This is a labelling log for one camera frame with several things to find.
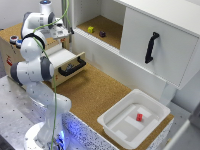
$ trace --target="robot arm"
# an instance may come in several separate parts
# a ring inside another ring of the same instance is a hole
[[[54,39],[64,38],[69,36],[68,30],[60,20],[54,25],[46,26],[33,33],[34,29],[50,24],[56,20],[52,12],[51,2],[43,0],[40,2],[40,13],[26,13],[24,16],[24,23],[21,30],[23,43],[21,46],[21,55],[25,59],[24,62],[13,64],[11,67],[12,78],[20,85],[26,85],[26,92],[30,98],[45,105],[47,109],[45,123],[35,137],[38,141],[37,146],[42,149],[49,149],[48,145],[51,143],[54,127],[55,116],[55,94],[42,81],[52,79],[54,75],[54,67],[46,57],[42,57],[43,50],[34,40],[42,45],[45,49],[46,36],[43,33],[50,34]],[[60,138],[63,133],[62,114],[66,113],[71,108],[71,101],[62,95],[57,94],[57,116],[55,136]],[[66,138],[59,139],[62,144],[59,149],[67,148]]]

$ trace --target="black handle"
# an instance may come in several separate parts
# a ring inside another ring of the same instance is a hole
[[[147,49],[147,54],[145,57],[145,63],[148,64],[153,60],[153,57],[151,57],[153,46],[154,46],[154,40],[157,39],[160,35],[156,32],[153,33],[153,36],[151,37]]]
[[[69,76],[72,73],[76,72],[77,70],[81,69],[82,67],[84,67],[86,65],[86,62],[84,60],[82,60],[80,58],[80,56],[77,58],[77,61],[80,63],[79,65],[75,66],[74,68],[71,68],[67,71],[62,70],[62,68],[58,68],[58,72],[62,75],[62,76]]]

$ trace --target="white plastic bin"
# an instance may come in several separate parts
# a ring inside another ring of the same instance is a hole
[[[143,114],[141,122],[137,114]],[[169,115],[170,109],[140,90],[133,90],[98,118],[106,134],[126,149],[136,149]]]

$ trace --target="open cabinet compartment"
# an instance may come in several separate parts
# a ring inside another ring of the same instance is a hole
[[[94,27],[94,37],[120,49],[126,7],[113,0],[74,0],[74,28],[87,33]],[[106,32],[106,37],[99,32]]]

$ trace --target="cable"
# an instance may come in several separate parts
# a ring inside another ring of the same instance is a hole
[[[60,19],[58,19],[57,21],[54,21],[53,23],[50,23],[50,24],[47,24],[47,25],[44,25],[44,26],[40,26],[38,28],[36,28],[33,33],[35,33],[38,29],[41,29],[43,27],[46,27],[46,26],[50,26],[50,25],[53,25],[55,24],[56,22],[60,21],[64,16],[66,16],[67,14],[67,11],[68,11],[68,8],[69,8],[69,0],[67,0],[67,8],[64,12],[64,14],[62,15],[62,17]],[[44,52],[45,56],[47,57],[47,59],[49,59],[49,57],[47,56],[45,50],[43,49],[42,45],[38,42],[38,40],[33,37],[33,39],[36,41],[36,43],[40,46],[40,48],[42,49],[42,51]],[[55,126],[56,126],[56,115],[57,115],[57,95],[56,95],[56,84],[55,84],[55,76],[53,76],[53,84],[54,84],[54,93],[55,93],[55,116],[54,116],[54,125],[53,125],[53,135],[52,135],[52,140],[51,140],[51,150],[53,148],[53,141],[54,141],[54,132],[55,132]]]
[[[46,26],[53,25],[53,24],[55,24],[56,22],[60,21],[64,16],[66,16],[67,11],[68,11],[68,8],[69,8],[69,0],[67,0],[67,9],[65,10],[64,14],[62,15],[62,17],[61,17],[60,19],[58,19],[58,20],[56,20],[56,21],[54,21],[54,22],[52,22],[52,23],[50,23],[50,24],[37,27],[37,28],[33,31],[33,33],[35,33],[38,29],[44,28],[44,27],[46,27]]]

